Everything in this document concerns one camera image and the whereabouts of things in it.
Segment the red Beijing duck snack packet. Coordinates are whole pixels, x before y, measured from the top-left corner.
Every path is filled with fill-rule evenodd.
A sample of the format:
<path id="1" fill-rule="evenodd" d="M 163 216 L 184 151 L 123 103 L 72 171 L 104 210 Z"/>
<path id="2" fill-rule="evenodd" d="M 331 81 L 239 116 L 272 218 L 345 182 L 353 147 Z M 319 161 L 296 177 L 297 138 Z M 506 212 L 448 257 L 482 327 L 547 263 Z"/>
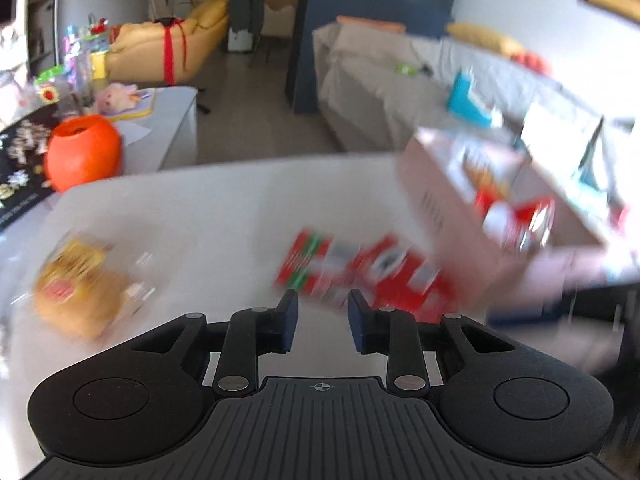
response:
<path id="1" fill-rule="evenodd" d="M 513 205 L 488 188 L 481 188 L 474 207 L 482 217 L 484 233 L 506 252 L 539 252 L 549 243 L 555 218 L 552 197 Z"/>

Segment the small bread bun packet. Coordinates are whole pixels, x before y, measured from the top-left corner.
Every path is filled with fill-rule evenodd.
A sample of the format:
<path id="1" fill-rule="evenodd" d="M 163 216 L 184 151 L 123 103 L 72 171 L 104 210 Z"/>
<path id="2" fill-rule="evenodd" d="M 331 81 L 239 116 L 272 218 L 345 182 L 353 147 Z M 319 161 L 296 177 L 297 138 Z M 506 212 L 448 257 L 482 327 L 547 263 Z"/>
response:
<path id="1" fill-rule="evenodd" d="M 151 255 L 82 231 L 62 237 L 32 285 L 38 316 L 59 332 L 98 339 L 156 291 Z"/>

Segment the pink cardboard box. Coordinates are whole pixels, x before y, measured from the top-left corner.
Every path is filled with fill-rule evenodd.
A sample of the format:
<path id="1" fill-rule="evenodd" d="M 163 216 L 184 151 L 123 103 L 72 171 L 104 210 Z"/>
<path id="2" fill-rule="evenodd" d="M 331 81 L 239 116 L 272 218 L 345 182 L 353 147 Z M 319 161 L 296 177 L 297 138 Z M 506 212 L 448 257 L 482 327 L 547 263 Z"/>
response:
<path id="1" fill-rule="evenodd" d="M 398 174 L 465 306 L 524 306 L 573 288 L 618 285 L 636 272 L 625 237 L 576 208 L 533 162 L 498 144 L 420 129 L 398 159 Z M 474 207 L 481 188 L 513 205 L 552 197 L 548 245 L 528 254 L 503 250 L 484 233 Z"/>

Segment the white low side table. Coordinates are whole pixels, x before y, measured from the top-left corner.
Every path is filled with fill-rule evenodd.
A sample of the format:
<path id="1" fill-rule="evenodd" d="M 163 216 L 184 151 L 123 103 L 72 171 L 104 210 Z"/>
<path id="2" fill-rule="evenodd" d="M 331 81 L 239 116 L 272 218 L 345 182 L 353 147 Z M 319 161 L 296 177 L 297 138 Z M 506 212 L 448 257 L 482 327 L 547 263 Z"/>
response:
<path id="1" fill-rule="evenodd" d="M 157 89 L 151 114 L 114 123 L 124 144 L 124 176 L 154 174 L 196 163 L 197 95 L 189 87 Z"/>

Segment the blue tissue box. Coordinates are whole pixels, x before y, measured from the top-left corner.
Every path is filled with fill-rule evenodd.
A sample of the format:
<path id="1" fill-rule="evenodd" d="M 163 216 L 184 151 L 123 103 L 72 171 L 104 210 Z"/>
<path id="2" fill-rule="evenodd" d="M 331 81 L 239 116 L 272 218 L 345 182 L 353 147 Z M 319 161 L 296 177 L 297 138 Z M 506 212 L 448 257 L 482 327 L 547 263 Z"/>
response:
<path id="1" fill-rule="evenodd" d="M 474 91 L 472 70 L 459 70 L 451 86 L 447 101 L 449 113 L 480 128 L 501 128 L 503 114 L 497 107 L 489 106 Z"/>

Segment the orange round pumpkin container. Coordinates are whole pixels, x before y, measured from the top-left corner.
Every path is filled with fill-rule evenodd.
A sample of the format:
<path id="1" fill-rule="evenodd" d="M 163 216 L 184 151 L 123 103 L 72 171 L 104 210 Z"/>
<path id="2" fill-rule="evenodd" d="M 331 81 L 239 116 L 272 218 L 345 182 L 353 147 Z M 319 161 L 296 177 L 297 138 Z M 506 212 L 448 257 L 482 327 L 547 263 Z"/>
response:
<path id="1" fill-rule="evenodd" d="M 101 115 L 66 120 L 50 135 L 44 173 L 55 192 L 122 173 L 122 137 Z"/>

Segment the red cushion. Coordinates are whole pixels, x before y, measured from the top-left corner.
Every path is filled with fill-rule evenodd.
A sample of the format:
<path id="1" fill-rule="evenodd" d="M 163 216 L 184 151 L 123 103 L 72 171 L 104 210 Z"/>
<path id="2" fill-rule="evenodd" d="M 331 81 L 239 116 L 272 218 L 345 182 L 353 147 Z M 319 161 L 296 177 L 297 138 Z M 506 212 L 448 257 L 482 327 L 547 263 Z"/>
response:
<path id="1" fill-rule="evenodd" d="M 551 70 L 547 61 L 539 54 L 533 51 L 522 51 L 514 53 L 511 61 L 532 70 L 537 74 L 550 76 Z"/>

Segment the grey covered sofa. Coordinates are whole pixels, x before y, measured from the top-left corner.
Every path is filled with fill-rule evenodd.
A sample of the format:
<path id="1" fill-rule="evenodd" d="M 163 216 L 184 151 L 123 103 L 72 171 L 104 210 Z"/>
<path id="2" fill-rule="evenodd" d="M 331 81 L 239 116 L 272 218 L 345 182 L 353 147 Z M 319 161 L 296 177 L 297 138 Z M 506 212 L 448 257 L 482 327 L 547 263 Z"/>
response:
<path id="1" fill-rule="evenodd" d="M 416 129 L 465 131 L 509 143 L 524 141 L 553 177 L 581 174 L 597 188 L 630 200 L 639 187 L 639 128 L 578 101 L 559 84 L 486 50 L 449 39 L 393 36 L 379 55 L 316 47 L 318 107 L 350 152 L 405 148 Z M 430 66 L 431 77 L 404 76 L 398 63 Z M 474 91 L 503 114 L 482 129 L 447 110 L 459 70 L 472 70 Z"/>

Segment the green toy on sofa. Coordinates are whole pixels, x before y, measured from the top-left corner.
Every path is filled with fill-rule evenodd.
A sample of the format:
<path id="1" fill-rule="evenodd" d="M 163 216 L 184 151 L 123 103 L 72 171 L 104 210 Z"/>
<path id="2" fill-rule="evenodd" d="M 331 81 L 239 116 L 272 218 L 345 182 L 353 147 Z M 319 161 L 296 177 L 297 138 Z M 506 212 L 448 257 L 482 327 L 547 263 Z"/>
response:
<path id="1" fill-rule="evenodd" d="M 431 77 L 434 75 L 433 70 L 430 66 L 412 66 L 409 64 L 398 63 L 395 68 L 395 72 L 404 76 L 415 77 L 418 75 L 423 75 L 427 77 Z"/>

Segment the pink plush toy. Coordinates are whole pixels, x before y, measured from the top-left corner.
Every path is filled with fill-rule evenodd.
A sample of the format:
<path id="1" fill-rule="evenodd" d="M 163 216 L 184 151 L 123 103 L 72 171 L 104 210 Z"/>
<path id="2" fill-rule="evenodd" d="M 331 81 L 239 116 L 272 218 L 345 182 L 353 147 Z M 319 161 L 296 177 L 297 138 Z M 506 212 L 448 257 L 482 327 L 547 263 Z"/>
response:
<path id="1" fill-rule="evenodd" d="M 113 82 L 96 95 L 94 105 L 102 115 L 115 115 L 133 110 L 139 102 L 138 87 L 135 84 Z"/>

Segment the black plum snack bag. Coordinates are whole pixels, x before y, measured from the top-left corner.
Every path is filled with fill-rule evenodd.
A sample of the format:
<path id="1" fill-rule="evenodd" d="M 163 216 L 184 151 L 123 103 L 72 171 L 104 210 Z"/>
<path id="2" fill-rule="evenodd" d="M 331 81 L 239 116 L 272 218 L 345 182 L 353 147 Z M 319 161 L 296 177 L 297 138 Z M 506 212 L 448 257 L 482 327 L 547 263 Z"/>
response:
<path id="1" fill-rule="evenodd" d="M 54 193 L 44 172 L 58 109 L 47 105 L 1 133 L 0 226 L 2 231 Z"/>

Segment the yellow cushion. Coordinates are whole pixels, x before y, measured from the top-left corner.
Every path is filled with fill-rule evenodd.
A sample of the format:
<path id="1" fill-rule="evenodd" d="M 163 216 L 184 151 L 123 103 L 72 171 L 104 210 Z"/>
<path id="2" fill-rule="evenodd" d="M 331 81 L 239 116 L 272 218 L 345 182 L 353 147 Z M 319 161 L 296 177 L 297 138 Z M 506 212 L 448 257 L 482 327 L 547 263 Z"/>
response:
<path id="1" fill-rule="evenodd" d="M 475 47 L 500 54 L 506 58 L 526 51 L 518 40 L 479 24 L 450 23 L 446 27 L 446 32 L 457 41 L 472 44 Z"/>

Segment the colourful bottles cluster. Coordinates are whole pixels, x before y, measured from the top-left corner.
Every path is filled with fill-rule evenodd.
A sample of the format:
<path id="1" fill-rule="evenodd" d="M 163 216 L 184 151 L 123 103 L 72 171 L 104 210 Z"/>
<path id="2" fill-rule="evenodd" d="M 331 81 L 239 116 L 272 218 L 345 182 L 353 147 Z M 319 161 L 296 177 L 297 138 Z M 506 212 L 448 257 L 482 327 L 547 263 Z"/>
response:
<path id="1" fill-rule="evenodd" d="M 63 73 L 82 106 L 92 103 L 94 82 L 106 77 L 106 54 L 110 43 L 107 18 L 89 14 L 87 25 L 66 26 L 61 48 Z"/>

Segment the blue cabinet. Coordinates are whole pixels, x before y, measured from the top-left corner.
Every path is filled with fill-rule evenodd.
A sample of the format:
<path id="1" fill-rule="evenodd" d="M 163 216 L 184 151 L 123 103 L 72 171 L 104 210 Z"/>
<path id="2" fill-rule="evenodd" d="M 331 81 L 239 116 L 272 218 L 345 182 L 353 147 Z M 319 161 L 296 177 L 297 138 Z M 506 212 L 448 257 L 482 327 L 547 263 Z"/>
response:
<path id="1" fill-rule="evenodd" d="M 393 36 L 440 38 L 453 7 L 454 0 L 299 0 L 285 83 L 292 111 L 318 112 L 316 47 L 379 55 Z"/>

